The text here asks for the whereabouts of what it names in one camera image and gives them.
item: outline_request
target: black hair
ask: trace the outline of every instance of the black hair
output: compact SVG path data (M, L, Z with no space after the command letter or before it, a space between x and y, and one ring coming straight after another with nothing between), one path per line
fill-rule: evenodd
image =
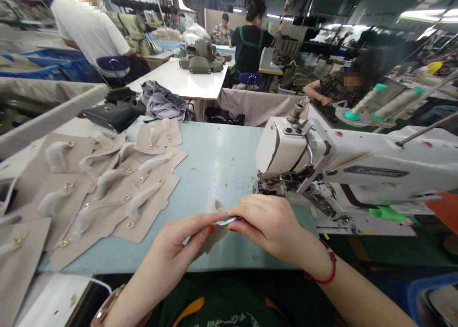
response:
M266 3L264 0L248 0L247 2L247 21L253 22L256 16L264 16L266 13Z

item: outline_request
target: industrial sewing machine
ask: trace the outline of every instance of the industrial sewing machine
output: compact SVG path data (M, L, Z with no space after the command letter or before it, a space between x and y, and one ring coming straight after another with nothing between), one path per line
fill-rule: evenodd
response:
M126 36L126 41L130 47L141 56L157 54L163 51L162 48L148 40L146 37L146 25L140 14L129 15L107 11L106 14L113 21L115 26Z
M423 127L388 135L340 131L300 120L303 110L297 104L288 117L268 120L256 151L254 193L314 205L325 220L346 221L359 234L352 217L368 214L369 208L431 214L424 202L458 187L458 137L443 129L399 146L396 142Z

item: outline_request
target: chair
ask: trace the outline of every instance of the chair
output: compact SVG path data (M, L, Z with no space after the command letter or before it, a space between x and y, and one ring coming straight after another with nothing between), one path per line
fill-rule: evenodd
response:
M262 81L262 73L242 73L239 82L248 85L257 85L259 88Z
M114 71L116 73L116 79L115 78L110 78L110 77L105 77L104 79L107 82L112 82L112 83L118 83L121 86L124 86L126 83L131 82L131 79L129 77L129 74L127 73L127 69L130 68L130 60L127 57L124 56L108 56L108 57L102 57L98 58L96 60L97 65L105 71ZM119 71L124 71L125 76L120 77L118 75Z

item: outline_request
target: fingernail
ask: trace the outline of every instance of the fingernail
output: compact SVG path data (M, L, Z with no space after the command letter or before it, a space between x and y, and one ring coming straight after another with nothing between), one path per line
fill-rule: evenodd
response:
M212 226L208 226L208 231L207 231L207 234L210 235L213 233L213 231L215 230L216 226L212 225Z

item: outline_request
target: man in white t-shirt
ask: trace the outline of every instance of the man in white t-shirt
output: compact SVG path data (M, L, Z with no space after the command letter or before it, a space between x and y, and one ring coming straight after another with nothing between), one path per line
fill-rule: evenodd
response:
M81 50L97 70L105 77L114 78L114 71L104 71L96 60L106 56L131 56L131 49L113 21L97 6L97 0L54 0L51 11L64 43ZM120 77L124 71L118 71Z

